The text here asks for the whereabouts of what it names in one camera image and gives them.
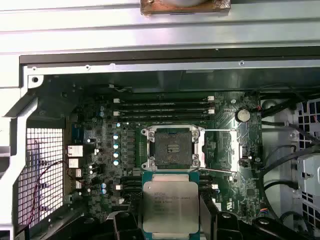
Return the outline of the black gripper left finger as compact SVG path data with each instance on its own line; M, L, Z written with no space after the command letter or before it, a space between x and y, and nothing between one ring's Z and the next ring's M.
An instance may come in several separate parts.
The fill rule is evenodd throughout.
M128 211L120 211L111 218L100 221L87 218L82 224L72 228L69 240L143 240L135 216Z

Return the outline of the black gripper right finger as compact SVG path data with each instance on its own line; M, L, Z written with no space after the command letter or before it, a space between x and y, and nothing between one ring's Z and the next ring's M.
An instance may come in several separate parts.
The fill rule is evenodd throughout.
M199 198L199 221L207 240L318 240L298 233L269 217L247 224L227 211L220 211L211 199Z

